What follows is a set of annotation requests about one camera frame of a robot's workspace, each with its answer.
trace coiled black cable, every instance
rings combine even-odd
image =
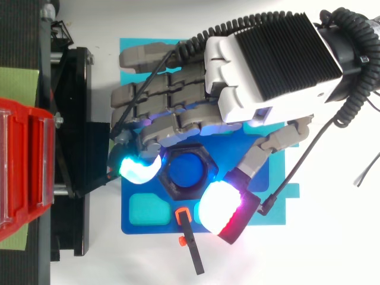
[[[177,45],[175,50],[176,62],[182,66],[191,57],[203,53],[206,48],[207,40],[210,37],[229,36],[236,31],[259,26],[264,23],[270,23],[273,20],[278,20],[279,18],[284,18],[291,15],[292,12],[285,13],[284,11],[268,12],[256,15],[252,14],[242,18],[234,19],[232,21],[228,21],[221,25],[217,25],[215,28],[210,27],[208,30],[204,30],[202,33],[199,33],[196,37],[193,37]]]
[[[359,52],[369,58],[346,102],[334,117],[334,124],[345,128],[359,113],[380,78],[380,40],[361,15],[345,8],[339,8],[331,14],[327,27],[331,24],[341,28]]]

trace black heat sink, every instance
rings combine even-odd
[[[264,101],[341,76],[305,14],[273,19],[235,36]]]

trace red storage container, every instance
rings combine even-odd
[[[53,201],[53,116],[0,98],[0,241]]]

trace hexagonal nut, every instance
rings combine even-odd
[[[182,187],[175,184],[169,175],[172,161],[186,153],[192,153],[198,156],[203,164],[202,178],[195,185],[190,187]],[[166,150],[162,163],[159,179],[174,201],[197,200],[202,198],[204,191],[210,183],[214,182],[219,171],[215,161],[202,144],[175,145],[170,147]]]

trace blue circular recess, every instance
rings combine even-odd
[[[180,187],[191,187],[202,179],[203,163],[192,153],[181,154],[170,164],[169,177]]]

